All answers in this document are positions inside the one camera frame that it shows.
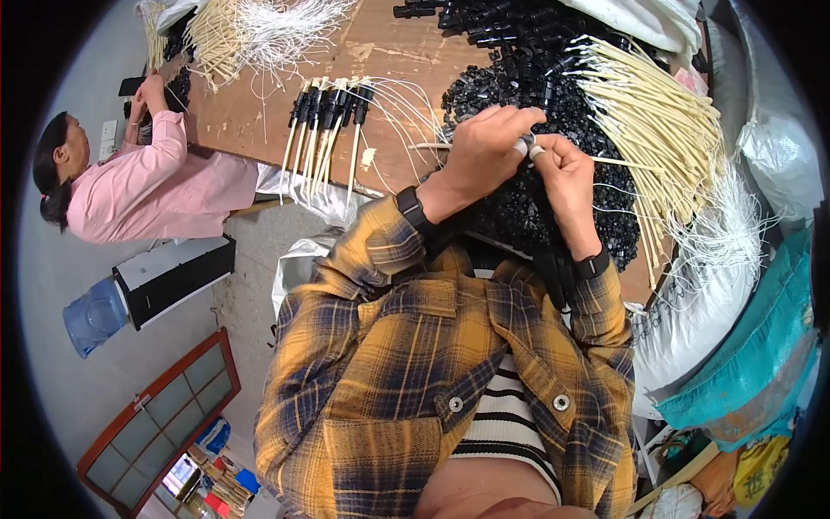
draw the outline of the table surface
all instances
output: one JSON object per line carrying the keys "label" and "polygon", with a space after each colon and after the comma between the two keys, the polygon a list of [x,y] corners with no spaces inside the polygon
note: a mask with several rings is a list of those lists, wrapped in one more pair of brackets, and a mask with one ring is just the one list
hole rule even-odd
{"label": "table surface", "polygon": [[[310,56],[318,64],[301,64],[300,74],[305,78],[328,76],[332,80],[376,76],[412,81],[423,88],[432,111],[441,121],[443,93],[468,65],[489,66],[489,50],[470,46],[463,36],[444,37],[436,27],[437,17],[395,19],[392,7],[399,3],[398,0],[360,0],[349,14],[350,20],[332,34],[335,45],[328,52]],[[285,81],[283,91],[275,91],[269,77],[257,76],[250,67],[245,67],[239,79],[214,92],[204,78],[191,74],[188,138],[193,144],[209,149],[281,165],[289,134],[289,112],[302,84],[303,80],[294,76]],[[406,92],[403,88],[396,90]],[[407,98],[425,117],[431,117],[424,103],[416,104],[411,95]],[[430,137],[424,125],[417,127],[398,117],[414,142],[422,141],[419,130]],[[416,184],[419,176],[435,170],[437,162],[428,152],[421,152],[420,157],[413,153],[414,164],[410,162],[402,138],[378,108],[369,109],[363,131],[366,144],[375,149],[373,158],[377,168],[361,164],[361,158],[368,158],[361,141],[355,178],[363,186],[388,193],[385,182],[396,193]],[[336,141],[331,180],[337,184],[348,183],[353,137],[354,125],[349,125]],[[671,248],[671,240],[666,245]],[[652,295],[647,269],[645,258],[640,254],[621,274],[624,301],[647,303]],[[662,268],[654,270],[656,279],[661,275]]]}

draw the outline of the power socket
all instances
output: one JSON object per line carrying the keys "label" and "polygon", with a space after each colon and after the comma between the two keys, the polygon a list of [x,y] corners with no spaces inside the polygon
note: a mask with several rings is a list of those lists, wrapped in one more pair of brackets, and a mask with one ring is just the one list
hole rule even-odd
{"label": "power socket", "polygon": [[115,152],[115,139],[108,139],[101,141],[101,147],[98,151],[98,160],[107,160]]}
{"label": "power socket", "polygon": [[118,129],[117,120],[108,120],[104,123],[104,129],[101,131],[101,140],[112,140],[115,138],[115,131]]}

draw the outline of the wristwatch strap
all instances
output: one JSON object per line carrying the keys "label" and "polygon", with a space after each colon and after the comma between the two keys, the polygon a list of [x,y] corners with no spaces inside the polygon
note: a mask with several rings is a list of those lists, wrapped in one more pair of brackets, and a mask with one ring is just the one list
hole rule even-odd
{"label": "wristwatch strap", "polygon": [[415,230],[421,233],[424,237],[434,237],[438,229],[437,225],[433,224],[423,214],[423,206],[421,201],[415,196],[415,186],[409,186],[395,197],[398,201],[398,211],[401,212],[404,218],[407,219]]}
{"label": "wristwatch strap", "polygon": [[584,281],[602,276],[610,262],[611,256],[603,245],[603,250],[596,256],[586,257],[581,262],[574,262],[574,277],[576,281]]}

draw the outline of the plaid shirt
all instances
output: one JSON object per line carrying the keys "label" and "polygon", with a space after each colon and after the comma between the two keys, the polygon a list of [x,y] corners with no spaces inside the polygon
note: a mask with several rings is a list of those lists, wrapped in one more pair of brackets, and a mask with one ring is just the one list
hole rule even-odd
{"label": "plaid shirt", "polygon": [[569,334],[530,269],[476,279],[458,248],[424,255],[394,198],[368,203],[283,301],[256,419],[261,476],[299,516],[410,517],[509,347],[563,504],[623,517],[634,370],[616,269],[579,284]]}

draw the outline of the pink shirt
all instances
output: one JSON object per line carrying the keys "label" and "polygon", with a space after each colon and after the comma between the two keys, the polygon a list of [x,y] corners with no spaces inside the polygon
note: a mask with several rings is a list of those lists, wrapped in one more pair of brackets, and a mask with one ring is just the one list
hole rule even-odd
{"label": "pink shirt", "polygon": [[229,212],[253,203],[256,179],[251,160],[188,154],[184,118],[161,111],[150,146],[124,143],[72,182],[66,219],[94,243],[220,236]]}

